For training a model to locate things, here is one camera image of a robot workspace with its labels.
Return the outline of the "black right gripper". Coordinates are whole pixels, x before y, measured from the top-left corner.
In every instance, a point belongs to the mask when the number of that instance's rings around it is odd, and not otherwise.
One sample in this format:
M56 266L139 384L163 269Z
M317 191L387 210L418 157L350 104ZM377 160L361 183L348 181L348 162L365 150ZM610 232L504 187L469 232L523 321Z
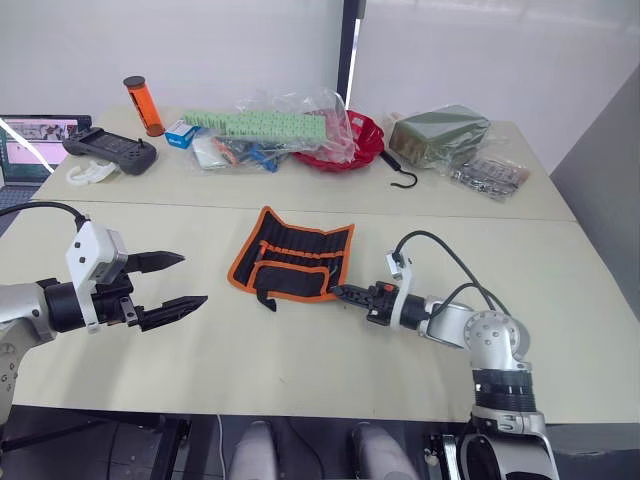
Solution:
M368 307L367 320L378 325L389 325L391 315L399 293L397 285L376 282L369 288L350 284L337 285L332 293L339 299L359 307Z

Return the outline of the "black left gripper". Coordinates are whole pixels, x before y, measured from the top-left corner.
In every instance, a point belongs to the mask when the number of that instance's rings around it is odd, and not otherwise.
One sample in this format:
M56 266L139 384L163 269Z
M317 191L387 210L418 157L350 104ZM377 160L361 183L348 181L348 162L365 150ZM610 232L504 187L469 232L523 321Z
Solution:
M183 296L163 302L158 308L146 311L136 307L131 300L133 284L127 273L151 273L183 262L181 254L168 251L152 251L132 254L124 266L126 273L119 274L112 283L97 284L92 294L98 323L115 325L124 323L128 327L138 326L142 332L177 322L199 309L207 296Z

